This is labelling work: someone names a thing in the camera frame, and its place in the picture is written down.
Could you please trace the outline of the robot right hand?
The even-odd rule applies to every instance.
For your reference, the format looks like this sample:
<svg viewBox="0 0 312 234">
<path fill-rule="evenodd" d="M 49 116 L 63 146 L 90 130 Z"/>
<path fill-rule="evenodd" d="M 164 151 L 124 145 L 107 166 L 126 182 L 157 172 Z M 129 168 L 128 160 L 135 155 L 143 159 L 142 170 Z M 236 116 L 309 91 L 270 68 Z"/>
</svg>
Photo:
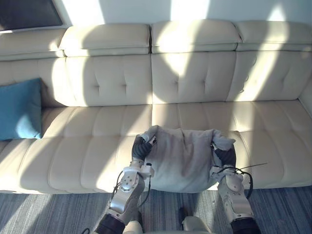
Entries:
<svg viewBox="0 0 312 234">
<path fill-rule="evenodd" d="M 221 150 L 214 144 L 211 145 L 211 149 L 218 166 L 236 167 L 236 152 L 233 144 L 229 150 Z"/>
</svg>

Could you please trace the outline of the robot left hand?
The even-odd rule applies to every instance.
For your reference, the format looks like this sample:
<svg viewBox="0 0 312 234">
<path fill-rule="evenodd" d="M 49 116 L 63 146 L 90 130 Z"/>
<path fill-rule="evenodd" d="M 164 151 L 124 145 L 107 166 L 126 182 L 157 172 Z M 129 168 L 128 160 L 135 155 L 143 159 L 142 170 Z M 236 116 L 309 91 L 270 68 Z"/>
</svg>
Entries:
<svg viewBox="0 0 312 234">
<path fill-rule="evenodd" d="M 145 161 L 155 144 L 156 136 L 146 141 L 141 135 L 137 135 L 132 146 L 132 160 Z"/>
</svg>

